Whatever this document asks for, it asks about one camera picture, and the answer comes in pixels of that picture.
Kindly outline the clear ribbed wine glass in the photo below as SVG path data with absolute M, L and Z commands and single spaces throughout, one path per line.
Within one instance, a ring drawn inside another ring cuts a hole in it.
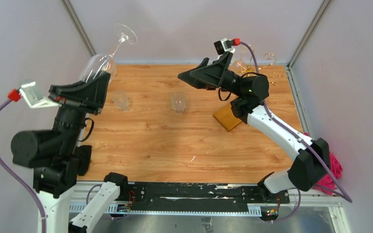
M 126 93 L 123 90 L 116 90 L 112 93 L 112 101 L 114 105 L 121 111 L 129 111 L 129 100 Z

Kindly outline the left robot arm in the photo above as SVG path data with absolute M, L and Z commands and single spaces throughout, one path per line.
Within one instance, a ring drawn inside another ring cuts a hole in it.
M 40 229 L 46 233 L 90 233 L 109 205 L 129 196 L 128 178 L 111 172 L 88 205 L 73 219 L 68 209 L 77 177 L 89 169 L 91 147 L 78 146 L 88 114 L 99 114 L 111 74 L 103 71 L 85 81 L 52 85 L 44 97 L 34 81 L 19 89 L 31 108 L 57 107 L 50 130 L 21 131 L 11 141 L 13 163 L 34 171 L 33 194 L 43 206 Z

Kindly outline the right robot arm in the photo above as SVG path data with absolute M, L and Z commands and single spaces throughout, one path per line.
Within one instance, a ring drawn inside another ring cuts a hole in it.
M 237 75 L 229 70 L 232 57 L 231 52 L 225 52 L 212 64 L 204 58 L 196 68 L 178 74 L 178 78 L 196 89 L 218 89 L 236 95 L 230 102 L 233 115 L 260 130 L 293 161 L 290 168 L 273 172 L 258 183 L 261 201 L 271 202 L 278 192 L 287 189 L 309 191 L 330 171 L 328 143 L 322 138 L 312 139 L 276 116 L 266 104 L 267 76 L 255 72 Z

